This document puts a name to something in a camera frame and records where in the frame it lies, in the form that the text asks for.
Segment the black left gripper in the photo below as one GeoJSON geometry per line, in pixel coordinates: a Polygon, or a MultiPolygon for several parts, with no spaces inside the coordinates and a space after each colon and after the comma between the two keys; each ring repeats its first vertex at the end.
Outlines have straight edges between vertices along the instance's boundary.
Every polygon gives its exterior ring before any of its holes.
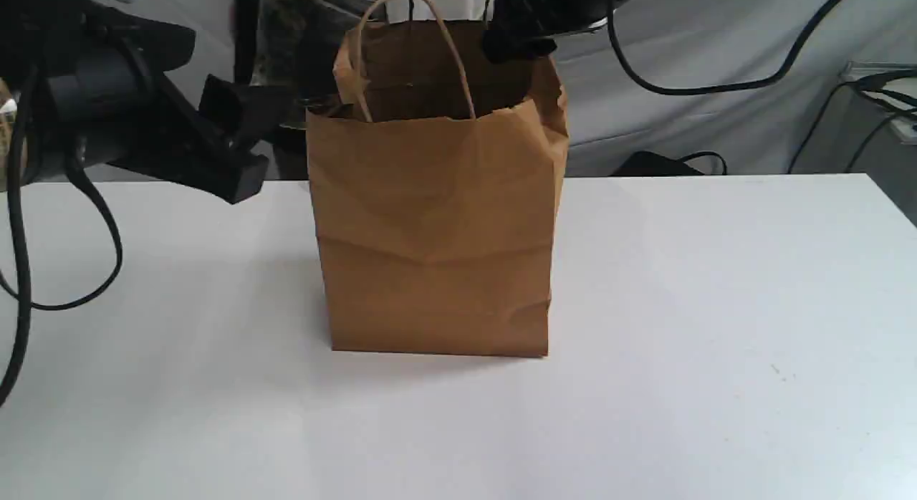
{"type": "Polygon", "coordinates": [[[111,165],[227,203],[259,193],[269,161],[253,148],[286,115],[284,88],[211,75],[194,106],[169,78],[191,28],[96,0],[1,5],[3,192],[111,165]]]}

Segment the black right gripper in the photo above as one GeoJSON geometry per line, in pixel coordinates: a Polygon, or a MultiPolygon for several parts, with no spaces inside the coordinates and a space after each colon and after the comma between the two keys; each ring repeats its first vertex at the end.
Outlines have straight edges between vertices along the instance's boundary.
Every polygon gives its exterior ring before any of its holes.
{"type": "Polygon", "coordinates": [[[481,46],[489,62],[546,57],[557,39],[608,26],[613,11],[630,0],[494,0],[481,46]]]}

